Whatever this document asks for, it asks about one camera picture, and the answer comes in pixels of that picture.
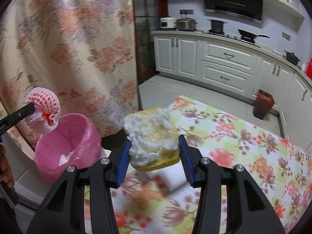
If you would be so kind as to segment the left hand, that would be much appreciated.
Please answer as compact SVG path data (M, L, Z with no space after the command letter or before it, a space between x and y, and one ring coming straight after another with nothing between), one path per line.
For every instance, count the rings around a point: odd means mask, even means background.
M1 168L1 181L6 183L9 188L14 187L15 181L12 175L12 170L6 156L6 149L3 145L0 146L0 168Z

